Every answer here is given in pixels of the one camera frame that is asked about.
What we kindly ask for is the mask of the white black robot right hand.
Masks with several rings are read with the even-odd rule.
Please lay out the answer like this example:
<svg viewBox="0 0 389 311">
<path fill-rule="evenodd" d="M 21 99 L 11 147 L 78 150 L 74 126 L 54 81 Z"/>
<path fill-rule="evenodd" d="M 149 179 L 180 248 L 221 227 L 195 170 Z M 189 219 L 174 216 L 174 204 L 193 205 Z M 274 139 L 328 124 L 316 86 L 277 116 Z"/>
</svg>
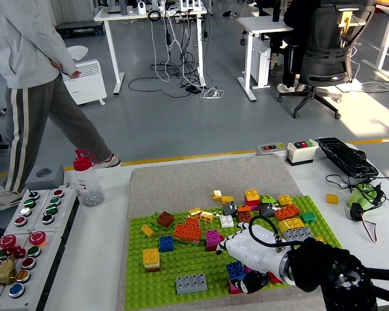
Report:
<svg viewBox="0 0 389 311">
<path fill-rule="evenodd" d="M 239 227 L 240 231 L 226 237 L 217 246 L 218 255 L 227 251 L 230 256 L 251 269 L 243 279 L 232 281 L 232 285 L 246 294 L 252 294 L 268 284 L 269 272 L 281 282 L 294 285 L 288 250 L 278 251 L 268 246 L 275 241 L 273 232 L 260 225 L 244 222 L 241 222 Z"/>
</svg>

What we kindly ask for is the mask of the person's hand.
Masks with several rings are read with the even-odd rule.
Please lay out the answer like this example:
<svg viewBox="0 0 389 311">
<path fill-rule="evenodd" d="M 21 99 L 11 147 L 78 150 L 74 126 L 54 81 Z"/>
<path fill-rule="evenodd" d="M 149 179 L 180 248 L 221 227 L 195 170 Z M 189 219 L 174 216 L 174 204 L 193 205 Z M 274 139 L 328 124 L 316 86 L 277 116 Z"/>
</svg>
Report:
<svg viewBox="0 0 389 311">
<path fill-rule="evenodd" d="M 75 79 L 75 78 L 78 78 L 79 76 L 80 76 L 80 71 L 75 71 L 74 73 L 72 73 L 71 75 L 69 75 L 69 74 L 67 74 L 65 71 L 64 71 L 64 69 L 63 69 L 63 67 L 60 65 L 60 64 L 58 64 L 58 63 L 56 63 L 55 61 L 53 61 L 53 60 L 49 60 L 50 61 L 50 63 L 55 67 L 55 68 L 57 68 L 59 71 L 61 71 L 63 74 L 65 74 L 65 75 L 67 75 L 69 78 L 72 78 L 72 79 Z"/>
</svg>

